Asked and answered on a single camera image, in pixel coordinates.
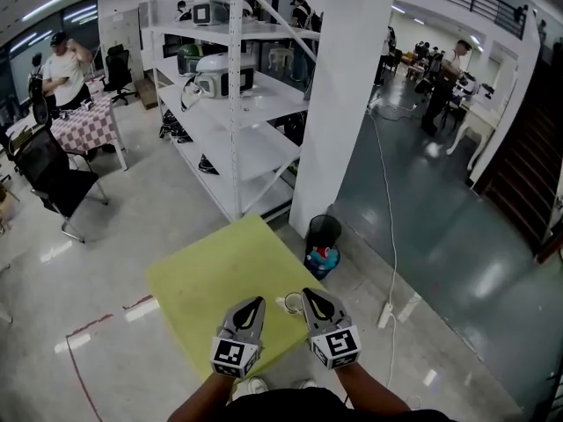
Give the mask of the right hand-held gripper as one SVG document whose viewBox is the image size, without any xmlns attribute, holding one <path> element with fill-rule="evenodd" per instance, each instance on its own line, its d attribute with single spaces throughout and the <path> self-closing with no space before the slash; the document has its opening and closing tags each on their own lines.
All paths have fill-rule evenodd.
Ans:
<svg viewBox="0 0 563 422">
<path fill-rule="evenodd" d="M 361 341 L 342 302 L 325 290 L 310 287 L 302 290 L 301 298 L 310 335 L 317 335 L 319 329 L 338 329 L 312 337 L 313 354 L 329 370 L 357 362 Z"/>
</svg>

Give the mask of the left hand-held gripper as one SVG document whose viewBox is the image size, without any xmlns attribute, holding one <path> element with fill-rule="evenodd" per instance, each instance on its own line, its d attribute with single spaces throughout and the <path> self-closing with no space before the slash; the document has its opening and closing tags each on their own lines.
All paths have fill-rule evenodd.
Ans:
<svg viewBox="0 0 563 422">
<path fill-rule="evenodd" d="M 262 352 L 265 314 L 266 302 L 261 296 L 245 299 L 227 310 L 223 327 L 212 338 L 210 363 L 214 372 L 239 380 L 248 376 Z"/>
</svg>

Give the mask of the white cup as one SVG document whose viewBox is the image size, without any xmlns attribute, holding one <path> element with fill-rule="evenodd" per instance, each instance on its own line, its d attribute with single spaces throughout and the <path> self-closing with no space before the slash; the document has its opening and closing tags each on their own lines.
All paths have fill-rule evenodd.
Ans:
<svg viewBox="0 0 563 422">
<path fill-rule="evenodd" d="M 277 297 L 275 302 L 289 315 L 303 314 L 303 301 L 300 293 L 291 292 L 284 297 Z"/>
</svg>

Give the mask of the person's right forearm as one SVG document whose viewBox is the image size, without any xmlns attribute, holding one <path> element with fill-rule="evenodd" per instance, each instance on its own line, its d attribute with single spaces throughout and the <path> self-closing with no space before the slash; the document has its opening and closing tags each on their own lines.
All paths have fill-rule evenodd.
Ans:
<svg viewBox="0 0 563 422">
<path fill-rule="evenodd" d="M 411 411 L 408 405 L 373 378 L 359 363 L 335 370 L 354 410 L 367 420 L 391 420 Z"/>
</svg>

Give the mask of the green cloth covered table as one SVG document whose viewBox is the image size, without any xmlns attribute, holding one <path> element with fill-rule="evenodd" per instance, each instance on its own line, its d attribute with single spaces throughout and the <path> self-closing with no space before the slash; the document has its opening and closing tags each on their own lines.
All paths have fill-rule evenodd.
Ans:
<svg viewBox="0 0 563 422">
<path fill-rule="evenodd" d="M 302 316 L 287 314 L 277 299 L 320 283 L 257 215 L 248 215 L 153 264 L 151 295 L 201 380 L 212 372 L 212 338 L 226 311 L 256 296 L 266 301 L 264 349 L 253 374 L 307 338 Z"/>
</svg>

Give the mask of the black mesh waste bin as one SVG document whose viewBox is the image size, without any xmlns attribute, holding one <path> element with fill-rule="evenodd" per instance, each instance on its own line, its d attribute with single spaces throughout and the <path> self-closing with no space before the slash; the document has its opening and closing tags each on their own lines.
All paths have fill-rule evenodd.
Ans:
<svg viewBox="0 0 563 422">
<path fill-rule="evenodd" d="M 332 215 L 317 215 L 309 224 L 306 237 L 306 252 L 310 253 L 314 247 L 332 249 L 342 232 L 340 222 Z"/>
</svg>

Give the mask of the person's black shirt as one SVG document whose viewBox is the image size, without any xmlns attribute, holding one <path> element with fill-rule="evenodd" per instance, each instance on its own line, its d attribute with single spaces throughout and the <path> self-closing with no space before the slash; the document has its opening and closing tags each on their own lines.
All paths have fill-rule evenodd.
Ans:
<svg viewBox="0 0 563 422">
<path fill-rule="evenodd" d="M 275 389 L 227 404 L 216 422 L 453 422 L 435 410 L 383 415 L 346 407 L 330 390 Z"/>
</svg>

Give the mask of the pile of black gear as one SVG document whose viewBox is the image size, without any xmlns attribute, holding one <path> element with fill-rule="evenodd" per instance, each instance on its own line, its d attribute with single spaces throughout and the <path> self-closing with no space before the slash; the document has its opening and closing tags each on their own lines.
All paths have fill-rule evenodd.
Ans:
<svg viewBox="0 0 563 422">
<path fill-rule="evenodd" d="M 159 138 L 164 139 L 166 136 L 172 138 L 179 144 L 193 141 L 170 110 L 165 111 L 162 117 L 162 125 L 159 129 Z"/>
</svg>

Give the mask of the large white box appliance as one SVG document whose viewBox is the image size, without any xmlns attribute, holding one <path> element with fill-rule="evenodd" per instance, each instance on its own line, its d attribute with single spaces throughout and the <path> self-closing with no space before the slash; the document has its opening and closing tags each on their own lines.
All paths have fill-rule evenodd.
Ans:
<svg viewBox="0 0 563 422">
<path fill-rule="evenodd" d="M 255 61 L 249 54 L 241 54 L 240 60 L 240 91 L 243 92 L 253 87 Z M 227 98 L 230 84 L 229 54 L 219 53 L 201 58 L 196 66 L 194 82 L 206 98 Z"/>
</svg>

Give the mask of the black mesh visitor chair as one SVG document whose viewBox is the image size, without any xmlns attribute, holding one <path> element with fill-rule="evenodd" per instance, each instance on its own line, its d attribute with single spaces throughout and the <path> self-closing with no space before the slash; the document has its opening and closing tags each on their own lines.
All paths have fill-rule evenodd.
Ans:
<svg viewBox="0 0 563 422">
<path fill-rule="evenodd" d="M 71 218 L 84 200 L 107 205 L 109 199 L 91 167 L 70 167 L 69 155 L 49 129 L 41 127 L 16 151 L 15 165 L 23 173 L 45 209 L 62 218 L 61 232 L 79 243 L 84 237 Z"/>
</svg>

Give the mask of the checkered cloth table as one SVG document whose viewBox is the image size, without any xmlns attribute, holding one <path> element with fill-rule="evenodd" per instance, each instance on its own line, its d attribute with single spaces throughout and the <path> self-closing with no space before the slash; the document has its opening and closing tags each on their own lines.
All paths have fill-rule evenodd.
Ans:
<svg viewBox="0 0 563 422">
<path fill-rule="evenodd" d="M 124 156 L 125 146 L 114 117 L 111 96 L 93 100 L 90 108 L 82 106 L 69 112 L 65 119 L 53 121 L 50 131 L 69 153 L 85 154 L 102 145 L 113 145 L 121 168 L 124 171 L 128 169 Z"/>
</svg>

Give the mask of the white carved stool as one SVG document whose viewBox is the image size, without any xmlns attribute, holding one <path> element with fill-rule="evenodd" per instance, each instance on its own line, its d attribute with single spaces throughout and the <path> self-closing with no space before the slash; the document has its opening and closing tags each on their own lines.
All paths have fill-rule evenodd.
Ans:
<svg viewBox="0 0 563 422">
<path fill-rule="evenodd" d="M 294 61 L 294 50 L 285 47 L 273 47 L 269 50 L 268 69 L 278 71 L 279 69 L 291 69 Z"/>
</svg>

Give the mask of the green box appliance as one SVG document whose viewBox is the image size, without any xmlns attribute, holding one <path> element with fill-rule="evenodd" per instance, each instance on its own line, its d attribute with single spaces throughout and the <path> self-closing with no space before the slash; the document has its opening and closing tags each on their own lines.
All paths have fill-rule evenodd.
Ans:
<svg viewBox="0 0 563 422">
<path fill-rule="evenodd" d="M 197 71 L 197 64 L 204 56 L 202 45 L 185 44 L 177 52 L 177 67 L 181 76 L 193 74 Z"/>
</svg>

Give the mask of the black high-back office chair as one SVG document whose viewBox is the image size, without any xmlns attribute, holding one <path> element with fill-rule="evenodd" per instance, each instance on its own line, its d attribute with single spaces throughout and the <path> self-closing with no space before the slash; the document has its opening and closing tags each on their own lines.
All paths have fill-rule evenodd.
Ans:
<svg viewBox="0 0 563 422">
<path fill-rule="evenodd" d="M 131 91 L 128 86 L 133 83 L 133 77 L 128 67 L 129 50 L 122 44 L 110 47 L 106 56 L 106 76 L 102 79 L 104 92 L 114 92 L 112 102 L 122 101 L 128 105 L 128 97 L 138 97 L 137 91 Z"/>
</svg>

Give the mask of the small white box appliance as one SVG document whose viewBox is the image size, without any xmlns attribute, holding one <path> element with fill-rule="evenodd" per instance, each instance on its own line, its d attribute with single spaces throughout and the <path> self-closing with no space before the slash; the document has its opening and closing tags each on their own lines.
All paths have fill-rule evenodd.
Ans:
<svg viewBox="0 0 563 422">
<path fill-rule="evenodd" d="M 192 20 L 196 25 L 228 24 L 230 0 L 194 0 Z"/>
</svg>

